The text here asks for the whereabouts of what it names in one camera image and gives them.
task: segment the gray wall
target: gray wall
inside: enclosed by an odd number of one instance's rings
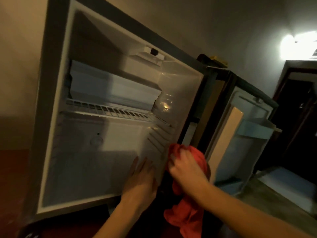
[[[284,65],[282,38],[317,30],[316,0],[108,1],[195,58],[222,57],[270,96]],[[0,149],[30,147],[46,6],[0,0]]]

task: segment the wire shelf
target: wire shelf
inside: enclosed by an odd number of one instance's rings
[[[100,117],[112,117],[112,118],[120,118],[120,119],[129,119],[129,120],[137,120],[143,122],[154,122],[163,123],[167,126],[170,126],[165,121],[156,117],[152,113],[142,113],[137,111],[132,111],[129,109],[122,109],[112,106],[103,106],[93,103],[82,102],[79,100],[67,99],[66,100],[66,112],[71,113],[79,113],[85,115],[92,116],[100,116]]]

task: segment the red cloth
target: red cloth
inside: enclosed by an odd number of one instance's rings
[[[168,150],[168,159],[170,159],[171,154],[174,154],[174,156],[179,159],[180,149],[190,151],[197,164],[207,176],[208,168],[204,154],[192,146],[185,147],[184,145],[180,144],[171,144]],[[175,180],[173,181],[172,189],[174,194],[178,196],[183,194],[182,188]],[[179,231],[184,238],[201,237],[203,215],[204,209],[201,208],[188,195],[184,195],[183,199],[178,205],[174,205],[172,209],[166,209],[164,211],[164,217],[166,221],[171,225],[179,227]]]

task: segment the person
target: person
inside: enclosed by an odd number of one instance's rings
[[[138,167],[137,163],[138,158],[133,161],[120,203],[94,238],[125,237],[154,200],[158,186],[155,168],[146,158]],[[168,169],[185,193],[244,238],[311,237],[210,184],[187,150],[180,151],[180,159],[171,156]]]

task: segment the refrigerator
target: refrigerator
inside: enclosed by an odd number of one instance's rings
[[[275,108],[105,0],[48,0],[24,215],[32,223],[117,200],[136,156],[153,161],[160,183],[171,143],[217,163],[210,182],[244,185]],[[212,158],[232,113],[235,163],[228,149]]]

